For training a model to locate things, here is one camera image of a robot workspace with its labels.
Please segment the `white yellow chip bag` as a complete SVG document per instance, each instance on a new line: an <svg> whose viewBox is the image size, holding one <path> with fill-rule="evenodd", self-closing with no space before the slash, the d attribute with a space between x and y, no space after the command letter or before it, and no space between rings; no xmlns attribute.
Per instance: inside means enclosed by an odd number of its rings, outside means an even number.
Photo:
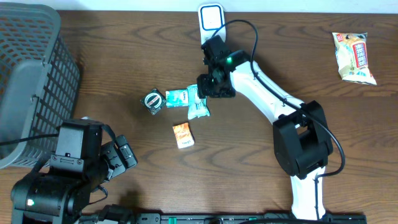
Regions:
<svg viewBox="0 0 398 224"><path fill-rule="evenodd" d="M368 33L333 32L338 73L343 81L377 85L369 70L366 41Z"/></svg>

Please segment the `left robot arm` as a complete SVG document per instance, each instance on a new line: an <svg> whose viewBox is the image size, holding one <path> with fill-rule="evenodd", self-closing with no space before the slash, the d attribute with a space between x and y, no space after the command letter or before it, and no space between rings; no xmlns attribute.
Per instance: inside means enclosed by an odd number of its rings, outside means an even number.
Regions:
<svg viewBox="0 0 398 224"><path fill-rule="evenodd" d="M12 223L75 223L105 182L137 165L132 147L104 123L69 119L55 152L43 155L11 191Z"/></svg>

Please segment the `white barcode scanner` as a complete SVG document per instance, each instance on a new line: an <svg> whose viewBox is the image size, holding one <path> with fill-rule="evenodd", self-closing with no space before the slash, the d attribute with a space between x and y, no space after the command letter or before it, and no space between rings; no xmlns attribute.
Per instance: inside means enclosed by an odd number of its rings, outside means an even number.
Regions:
<svg viewBox="0 0 398 224"><path fill-rule="evenodd" d="M224 9L218 3L202 4L198 8L201 44L225 24Z"/></svg>

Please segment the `orange snack packet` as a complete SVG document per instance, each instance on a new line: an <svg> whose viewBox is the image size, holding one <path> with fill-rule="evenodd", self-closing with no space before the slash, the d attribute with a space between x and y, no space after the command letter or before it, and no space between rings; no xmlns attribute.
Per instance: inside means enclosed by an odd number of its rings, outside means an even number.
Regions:
<svg viewBox="0 0 398 224"><path fill-rule="evenodd" d="M184 149L194 145L195 141L191 134L188 123L178 124L172 129L174 131L177 147L179 149Z"/></svg>

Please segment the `dark grey plastic basket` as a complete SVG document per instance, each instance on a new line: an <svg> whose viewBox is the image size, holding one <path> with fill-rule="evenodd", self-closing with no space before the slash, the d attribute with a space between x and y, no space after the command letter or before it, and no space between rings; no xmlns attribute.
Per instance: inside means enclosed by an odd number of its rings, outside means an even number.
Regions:
<svg viewBox="0 0 398 224"><path fill-rule="evenodd" d="M1 3L1 168L32 167L73 116L81 75L51 7Z"/></svg>

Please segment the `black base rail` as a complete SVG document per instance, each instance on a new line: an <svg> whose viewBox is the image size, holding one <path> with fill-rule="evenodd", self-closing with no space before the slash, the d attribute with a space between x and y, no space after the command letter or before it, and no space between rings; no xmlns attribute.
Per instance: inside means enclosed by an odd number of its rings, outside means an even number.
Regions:
<svg viewBox="0 0 398 224"><path fill-rule="evenodd" d="M128 214L126 217L114 215L83 216L77 223L130 223L130 224L206 224L223 223L238 224L253 220L278 219L281 223L287 220L295 220L288 213L265 213L262 215L161 215L159 213Z"/></svg>

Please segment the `teal white snack packet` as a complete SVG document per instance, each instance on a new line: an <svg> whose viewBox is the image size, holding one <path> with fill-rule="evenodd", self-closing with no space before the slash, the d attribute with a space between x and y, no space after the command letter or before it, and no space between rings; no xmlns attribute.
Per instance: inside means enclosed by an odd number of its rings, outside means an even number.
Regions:
<svg viewBox="0 0 398 224"><path fill-rule="evenodd" d="M188 119L210 116L210 111L206 105L206 98L201 99L198 96L197 84L187 87L188 91Z"/></svg>

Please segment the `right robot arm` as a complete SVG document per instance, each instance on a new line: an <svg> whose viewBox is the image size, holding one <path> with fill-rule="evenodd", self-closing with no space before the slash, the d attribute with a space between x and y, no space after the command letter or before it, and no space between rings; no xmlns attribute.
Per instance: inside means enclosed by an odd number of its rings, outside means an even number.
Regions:
<svg viewBox="0 0 398 224"><path fill-rule="evenodd" d="M269 120L277 162L290 176L295 218L319 220L322 175L333 152L323 108L304 103L274 83L243 50L231 51L216 35L201 45L208 73L197 78L200 98L231 98L241 93Z"/></svg>

